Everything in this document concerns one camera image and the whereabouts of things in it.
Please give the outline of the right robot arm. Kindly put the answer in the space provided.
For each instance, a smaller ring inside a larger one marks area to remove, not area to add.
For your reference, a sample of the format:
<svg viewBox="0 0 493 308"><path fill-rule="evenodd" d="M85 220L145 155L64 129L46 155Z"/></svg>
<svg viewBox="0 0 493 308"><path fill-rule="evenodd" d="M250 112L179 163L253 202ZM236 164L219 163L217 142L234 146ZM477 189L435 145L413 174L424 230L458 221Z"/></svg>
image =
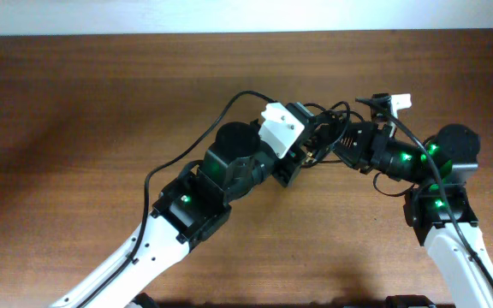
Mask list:
<svg viewBox="0 0 493 308"><path fill-rule="evenodd" d="M412 187L404 192L407 225L437 266L458 307L493 307L493 264L466 181L478 169L480 138L469 127L449 124L422 141L398 113L411 107L409 94L375 94L360 103L368 121L347 122L333 152L363 174L372 170Z"/></svg>

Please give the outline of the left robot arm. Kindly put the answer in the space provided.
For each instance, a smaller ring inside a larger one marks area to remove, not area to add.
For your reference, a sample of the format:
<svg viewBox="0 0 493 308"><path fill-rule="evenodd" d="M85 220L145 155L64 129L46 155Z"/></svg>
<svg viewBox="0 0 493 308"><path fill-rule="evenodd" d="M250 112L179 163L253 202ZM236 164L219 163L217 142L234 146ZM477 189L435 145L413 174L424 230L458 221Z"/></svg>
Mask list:
<svg viewBox="0 0 493 308"><path fill-rule="evenodd" d="M287 186L306 155L300 149L321 119L303 104L267 104L262 121L221 126L201 160L165 186L128 239L55 307L125 307L151 281L208 240L231 202L274 176Z"/></svg>

